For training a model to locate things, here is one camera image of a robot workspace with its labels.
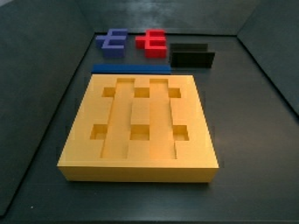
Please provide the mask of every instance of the rectangular slot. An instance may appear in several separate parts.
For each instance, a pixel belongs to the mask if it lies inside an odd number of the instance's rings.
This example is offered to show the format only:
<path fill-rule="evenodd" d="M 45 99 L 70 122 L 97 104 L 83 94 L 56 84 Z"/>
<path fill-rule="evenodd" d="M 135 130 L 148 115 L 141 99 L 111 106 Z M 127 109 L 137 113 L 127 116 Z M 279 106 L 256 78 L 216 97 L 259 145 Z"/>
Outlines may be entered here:
<path fill-rule="evenodd" d="M 135 98 L 149 98 L 149 87 L 136 87 Z"/>
<path fill-rule="evenodd" d="M 189 141 L 187 125 L 172 126 L 173 141 Z"/>
<path fill-rule="evenodd" d="M 108 126 L 105 124 L 93 124 L 89 139 L 104 140 L 107 138 Z"/>
<path fill-rule="evenodd" d="M 116 79 L 116 82 L 120 83 L 120 82 L 135 82 L 136 79 L 133 78 L 117 78 Z"/>
<path fill-rule="evenodd" d="M 116 89 L 113 87 L 104 87 L 101 97 L 115 97 Z"/>
<path fill-rule="evenodd" d="M 144 160 L 149 159 L 149 141 L 129 141 L 127 159 L 129 160 Z"/>
<path fill-rule="evenodd" d="M 167 79 L 151 79 L 149 83 L 163 83 L 163 84 L 167 84 L 167 87 L 168 87 L 168 80 Z"/>
<path fill-rule="evenodd" d="M 135 124 L 131 125 L 131 136 L 129 140 L 149 140 L 149 125 Z"/>
<path fill-rule="evenodd" d="M 177 87 L 168 88 L 169 98 L 181 98 L 181 91 Z"/>
<path fill-rule="evenodd" d="M 149 125 L 149 98 L 135 98 L 131 111 L 131 125 Z"/>

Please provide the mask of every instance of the blue bar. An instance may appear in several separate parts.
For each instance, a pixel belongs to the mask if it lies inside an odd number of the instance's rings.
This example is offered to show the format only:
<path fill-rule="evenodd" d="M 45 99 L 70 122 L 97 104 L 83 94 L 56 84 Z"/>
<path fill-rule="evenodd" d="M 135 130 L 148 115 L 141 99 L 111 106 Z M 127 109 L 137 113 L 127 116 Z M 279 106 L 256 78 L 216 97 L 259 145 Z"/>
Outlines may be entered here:
<path fill-rule="evenodd" d="M 92 74 L 171 74 L 171 66 L 148 65 L 109 65 L 99 64 L 92 67 Z"/>

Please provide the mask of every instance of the gray floor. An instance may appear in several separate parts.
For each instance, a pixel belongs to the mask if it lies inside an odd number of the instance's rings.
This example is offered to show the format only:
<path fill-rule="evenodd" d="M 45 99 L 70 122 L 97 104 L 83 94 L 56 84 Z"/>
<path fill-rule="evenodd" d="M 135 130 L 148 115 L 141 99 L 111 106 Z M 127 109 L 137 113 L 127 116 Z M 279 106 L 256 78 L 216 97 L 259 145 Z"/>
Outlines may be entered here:
<path fill-rule="evenodd" d="M 95 43 L 69 84 L 4 221 L 297 221 L 299 126 L 293 111 L 236 38 L 168 35 L 168 44 L 209 43 L 212 69 L 193 74 L 220 169 L 203 184 L 66 182 L 56 163 L 95 63 L 145 59 L 129 37 L 124 59 Z"/>

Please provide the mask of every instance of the black block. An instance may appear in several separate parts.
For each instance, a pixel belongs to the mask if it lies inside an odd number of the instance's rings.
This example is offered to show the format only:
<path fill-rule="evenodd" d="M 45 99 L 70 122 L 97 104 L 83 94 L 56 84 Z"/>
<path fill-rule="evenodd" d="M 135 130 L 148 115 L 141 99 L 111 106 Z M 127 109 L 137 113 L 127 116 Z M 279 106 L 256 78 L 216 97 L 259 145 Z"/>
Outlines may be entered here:
<path fill-rule="evenodd" d="M 208 44 L 171 44 L 171 66 L 211 68 L 215 52 L 207 51 Z"/>

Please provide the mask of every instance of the square hole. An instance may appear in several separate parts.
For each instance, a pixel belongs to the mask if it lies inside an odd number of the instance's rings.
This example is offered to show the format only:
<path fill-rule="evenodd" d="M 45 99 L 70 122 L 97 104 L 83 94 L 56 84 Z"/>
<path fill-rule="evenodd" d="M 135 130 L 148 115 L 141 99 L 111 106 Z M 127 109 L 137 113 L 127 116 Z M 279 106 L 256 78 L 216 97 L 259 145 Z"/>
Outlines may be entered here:
<path fill-rule="evenodd" d="M 187 125 L 172 126 L 173 141 L 189 141 Z"/>
<path fill-rule="evenodd" d="M 113 87 L 104 87 L 101 97 L 115 97 L 116 89 Z"/>
<path fill-rule="evenodd" d="M 131 125 L 129 140 L 149 140 L 149 125 L 133 124 Z"/>
<path fill-rule="evenodd" d="M 177 87 L 168 88 L 168 96 L 169 98 L 181 98 L 181 91 Z"/>
<path fill-rule="evenodd" d="M 105 124 L 93 124 L 89 139 L 104 140 L 107 138 L 108 126 Z"/>
<path fill-rule="evenodd" d="M 149 98 L 149 87 L 136 87 L 135 88 L 136 98 Z"/>

